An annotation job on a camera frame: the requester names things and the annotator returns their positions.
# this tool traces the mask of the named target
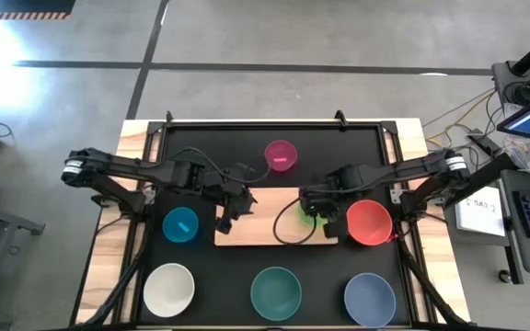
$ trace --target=blue cup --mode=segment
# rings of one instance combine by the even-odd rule
[[[349,280],[344,300],[351,318],[365,327],[385,326],[396,312],[394,290],[373,273],[362,273]]]
[[[185,243],[193,239],[199,227],[198,215],[186,207],[170,211],[163,219],[163,234],[173,243]]]

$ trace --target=desk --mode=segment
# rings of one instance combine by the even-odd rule
[[[367,121],[379,121],[379,119],[368,119]],[[426,155],[427,148],[424,141],[421,122],[418,119],[395,119],[394,121],[397,123],[399,144],[404,159]],[[149,120],[126,120],[122,126],[120,143],[116,154],[125,157],[142,157],[148,122]],[[151,160],[153,160],[156,155],[157,146],[158,142],[151,145]],[[395,161],[396,156],[393,149],[390,154],[390,161]],[[136,183],[134,181],[121,178],[117,178],[117,180],[124,187],[135,189]],[[411,188],[416,188],[420,183],[420,180],[414,180],[409,184]],[[443,211],[440,208],[431,207],[429,212],[443,216]],[[118,216],[119,211],[117,208],[105,209],[101,213],[99,226],[117,219]],[[124,220],[117,222],[99,234],[95,240],[92,254],[87,264],[85,283],[77,296],[78,305],[75,307],[76,311],[74,313],[74,318],[77,323],[85,322],[91,317],[115,286],[120,276],[128,227],[129,221]],[[419,221],[419,229],[421,233],[421,246],[425,256],[429,278],[454,311],[460,317],[468,321],[469,313],[467,311],[466,299],[461,280],[459,279],[457,266],[455,264],[455,256],[449,240],[446,224],[427,218]],[[129,317],[129,312],[132,306],[133,284],[134,280],[131,281],[129,288],[125,293],[124,307],[121,312],[122,321],[127,321]],[[414,291],[417,306],[419,307],[420,320],[426,321],[426,311],[422,299],[423,295],[421,287],[416,281],[414,281]]]

